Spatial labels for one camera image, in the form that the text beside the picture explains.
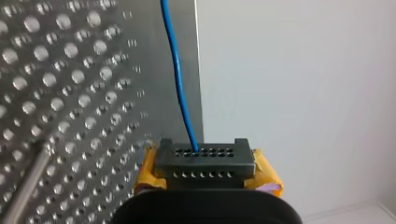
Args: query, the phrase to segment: blue cable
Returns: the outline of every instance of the blue cable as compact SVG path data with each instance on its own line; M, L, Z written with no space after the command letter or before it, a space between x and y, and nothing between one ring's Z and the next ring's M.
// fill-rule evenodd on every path
M173 65L175 70L175 82L177 90L178 104L180 105L181 114L183 116L184 125L190 138L190 143L194 151L198 151L198 144L195 138L194 129L191 125L189 110L187 109L186 97L183 91L183 79L181 78L180 59L178 58L177 40L172 26L171 17L169 15L169 7L167 0L161 0L161 11L163 12L163 23L166 33L168 34L169 45L172 51Z

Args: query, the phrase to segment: metal panel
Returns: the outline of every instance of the metal panel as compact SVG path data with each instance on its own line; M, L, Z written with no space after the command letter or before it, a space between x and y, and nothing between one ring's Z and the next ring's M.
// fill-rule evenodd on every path
M3 1L0 211L32 150L53 144L29 223L107 222L133 196L144 146L187 142L159 1ZM171 1L192 123L203 141L193 1Z

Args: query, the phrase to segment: black object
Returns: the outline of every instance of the black object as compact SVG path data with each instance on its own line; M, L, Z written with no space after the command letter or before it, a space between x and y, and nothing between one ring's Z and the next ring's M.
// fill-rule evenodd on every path
M299 215L274 195L252 189L156 189L134 196L113 224L300 224Z
M156 154L154 174L165 178L168 189L242 189L252 178L255 163L247 139L234 144L174 144L163 139Z

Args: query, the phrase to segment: yellow object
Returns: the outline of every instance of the yellow object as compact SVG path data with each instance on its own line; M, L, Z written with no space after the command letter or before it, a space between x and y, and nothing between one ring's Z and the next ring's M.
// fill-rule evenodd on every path
M148 147L146 149L146 157L143 162L142 169L140 170L139 177L137 178L134 186L135 192L138 192L139 187L151 186L154 188L166 189L166 180L162 178L156 178L153 175L152 169L154 167L155 154L157 150ZM254 160L256 163L256 173L254 178L245 180L245 189L256 189L266 184L277 184L280 189L273 191L277 197L282 196L283 193L283 182L276 174L274 168L270 165L261 150L253 151Z
M274 190L273 193L277 197L282 196L283 182L268 160L265 159L262 151L259 149L254 150L253 156L256 163L256 173L254 178L245 180L245 189L256 189L266 184L277 184L280 189Z
M143 166L140 169L139 177L137 178L134 186L135 192L138 191L140 186L152 186L154 188L166 189L166 180L157 178L153 175L152 169L154 168L155 153L157 150L148 147L146 149L146 156L143 161Z

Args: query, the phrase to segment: white wall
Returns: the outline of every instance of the white wall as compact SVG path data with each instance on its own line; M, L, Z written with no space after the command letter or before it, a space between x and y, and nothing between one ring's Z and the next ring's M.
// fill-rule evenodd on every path
M303 217L374 198L396 158L396 1L196 4L205 141L263 148Z

